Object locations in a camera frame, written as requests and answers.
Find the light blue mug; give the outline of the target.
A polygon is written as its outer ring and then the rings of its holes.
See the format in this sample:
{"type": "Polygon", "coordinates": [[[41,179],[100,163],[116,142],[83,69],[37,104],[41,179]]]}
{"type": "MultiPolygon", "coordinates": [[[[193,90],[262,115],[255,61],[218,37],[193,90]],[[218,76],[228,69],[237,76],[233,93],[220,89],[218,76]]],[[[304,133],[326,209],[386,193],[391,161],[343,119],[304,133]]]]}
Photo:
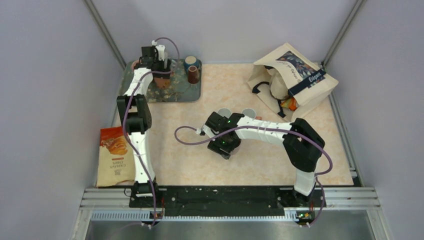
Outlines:
{"type": "Polygon", "coordinates": [[[229,118],[232,115],[232,111],[228,108],[221,108],[217,111],[217,113],[222,116],[222,117],[226,117],[229,118]]]}

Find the salmon mug front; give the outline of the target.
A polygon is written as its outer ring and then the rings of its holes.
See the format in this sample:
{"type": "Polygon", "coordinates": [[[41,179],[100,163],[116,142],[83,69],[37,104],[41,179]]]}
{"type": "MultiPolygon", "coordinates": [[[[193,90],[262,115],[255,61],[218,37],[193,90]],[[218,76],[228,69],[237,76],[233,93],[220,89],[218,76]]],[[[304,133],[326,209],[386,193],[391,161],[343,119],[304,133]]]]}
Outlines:
{"type": "Polygon", "coordinates": [[[245,108],[242,110],[241,112],[243,115],[245,115],[246,117],[252,118],[252,119],[256,119],[256,120],[262,120],[261,116],[258,116],[256,111],[252,108],[245,108]]]}

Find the salmon mug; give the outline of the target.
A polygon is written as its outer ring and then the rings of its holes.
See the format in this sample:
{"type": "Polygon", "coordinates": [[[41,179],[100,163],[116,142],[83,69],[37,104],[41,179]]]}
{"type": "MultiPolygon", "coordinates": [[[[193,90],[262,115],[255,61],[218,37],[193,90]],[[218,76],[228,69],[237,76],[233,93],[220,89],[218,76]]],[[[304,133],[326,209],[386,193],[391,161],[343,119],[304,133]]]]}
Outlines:
{"type": "Polygon", "coordinates": [[[252,118],[252,119],[256,119],[256,120],[262,120],[261,116],[258,116],[256,111],[252,108],[245,108],[242,110],[241,112],[243,115],[245,115],[246,117],[252,118]]]}
{"type": "Polygon", "coordinates": [[[155,77],[154,82],[159,89],[167,89],[171,85],[169,78],[155,77]]]}

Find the green floral tray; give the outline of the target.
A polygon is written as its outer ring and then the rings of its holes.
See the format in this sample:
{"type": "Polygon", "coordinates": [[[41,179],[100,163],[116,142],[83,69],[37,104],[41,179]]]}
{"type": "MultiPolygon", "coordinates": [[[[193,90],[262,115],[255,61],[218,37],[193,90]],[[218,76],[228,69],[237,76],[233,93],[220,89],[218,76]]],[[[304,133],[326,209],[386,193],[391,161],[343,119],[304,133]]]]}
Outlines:
{"type": "Polygon", "coordinates": [[[159,88],[155,82],[152,82],[147,90],[147,101],[149,103],[197,101],[201,96],[201,82],[196,84],[188,82],[182,59],[171,61],[176,66],[176,70],[171,75],[170,85],[167,88],[159,88]]]}

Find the dark brown mug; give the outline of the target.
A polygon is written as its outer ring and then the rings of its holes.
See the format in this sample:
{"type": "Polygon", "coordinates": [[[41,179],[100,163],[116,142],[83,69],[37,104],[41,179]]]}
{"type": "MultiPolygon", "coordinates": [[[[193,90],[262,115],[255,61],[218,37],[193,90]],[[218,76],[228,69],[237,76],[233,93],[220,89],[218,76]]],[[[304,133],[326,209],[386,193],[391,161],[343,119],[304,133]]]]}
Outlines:
{"type": "Polygon", "coordinates": [[[191,65],[187,69],[187,80],[190,84],[197,84],[200,81],[200,72],[197,66],[191,65]]]}

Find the lilac mug black handle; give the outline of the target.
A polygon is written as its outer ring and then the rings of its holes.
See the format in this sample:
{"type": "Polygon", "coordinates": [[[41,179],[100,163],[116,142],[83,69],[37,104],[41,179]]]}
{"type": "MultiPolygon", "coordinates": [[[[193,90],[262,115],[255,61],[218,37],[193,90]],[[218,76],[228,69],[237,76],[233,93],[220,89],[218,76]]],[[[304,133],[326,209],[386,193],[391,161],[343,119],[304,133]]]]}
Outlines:
{"type": "Polygon", "coordinates": [[[240,146],[239,147],[237,147],[237,148],[235,148],[230,154],[231,154],[231,156],[233,156],[233,155],[235,155],[235,154],[237,154],[238,152],[239,152],[239,150],[240,150],[240,146]]]}

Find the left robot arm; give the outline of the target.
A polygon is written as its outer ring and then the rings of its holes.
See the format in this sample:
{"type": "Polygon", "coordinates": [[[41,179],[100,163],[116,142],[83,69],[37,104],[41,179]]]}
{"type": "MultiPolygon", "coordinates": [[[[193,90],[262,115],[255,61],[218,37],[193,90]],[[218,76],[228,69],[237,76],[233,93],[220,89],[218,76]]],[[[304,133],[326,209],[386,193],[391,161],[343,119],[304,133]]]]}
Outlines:
{"type": "Polygon", "coordinates": [[[132,65],[132,80],[116,100],[123,136],[134,155],[135,177],[131,195],[133,198],[141,197],[149,207],[160,202],[161,194],[155,190],[155,173],[151,164],[149,129],[153,121],[146,95],[151,83],[159,88],[170,85],[172,65],[164,45],[143,46],[141,57],[132,65]]]}

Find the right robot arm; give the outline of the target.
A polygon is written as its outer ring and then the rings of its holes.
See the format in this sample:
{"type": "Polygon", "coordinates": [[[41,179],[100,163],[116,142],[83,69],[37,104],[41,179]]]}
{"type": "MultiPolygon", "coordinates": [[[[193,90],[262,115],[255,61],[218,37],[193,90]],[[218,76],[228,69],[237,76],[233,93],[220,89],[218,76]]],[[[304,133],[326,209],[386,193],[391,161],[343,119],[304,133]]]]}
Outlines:
{"type": "Polygon", "coordinates": [[[213,112],[198,130],[208,136],[208,149],[228,160],[242,140],[257,140],[283,147],[296,169],[293,200],[307,206],[314,198],[316,168],[325,141],[304,119],[294,122],[270,122],[255,119],[242,113],[225,117],[213,112]]]}

